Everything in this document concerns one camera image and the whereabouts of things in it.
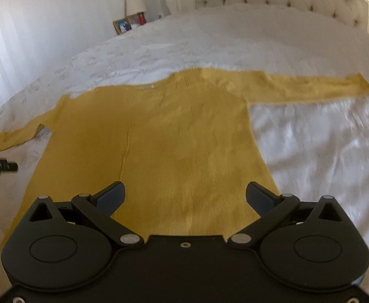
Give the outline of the yellow knit sweater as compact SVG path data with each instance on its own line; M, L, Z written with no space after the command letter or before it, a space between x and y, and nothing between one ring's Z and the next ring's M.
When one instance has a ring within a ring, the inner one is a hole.
M0 133L0 151L33 139L42 128L52 133L19 216L37 196L66 201L120 181L126 202L114 218L141 236L229 236L257 219L245 204L248 183L277 191L251 130L250 105L367 95L369 83L360 74L190 69L153 84L64 96L24 127Z

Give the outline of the white bed cover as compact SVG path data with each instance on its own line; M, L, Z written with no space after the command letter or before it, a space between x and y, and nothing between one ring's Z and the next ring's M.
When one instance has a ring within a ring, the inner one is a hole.
M1 249L40 195L114 181L141 236L230 236L256 181L334 196L369 246L369 35L293 8L169 16L49 68L0 108ZM369 294L369 270L362 283Z

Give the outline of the white table lamp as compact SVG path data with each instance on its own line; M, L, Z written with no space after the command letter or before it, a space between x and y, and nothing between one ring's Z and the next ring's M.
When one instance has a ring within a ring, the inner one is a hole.
M147 10L143 0L126 0L126 15L145 13Z

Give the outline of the wooden picture frame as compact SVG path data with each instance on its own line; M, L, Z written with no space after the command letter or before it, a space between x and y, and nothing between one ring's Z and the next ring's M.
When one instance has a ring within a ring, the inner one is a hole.
M128 18L122 18L113 21L113 27L115 28L115 31L118 35L122 35L126 32L129 32L132 29L132 26Z

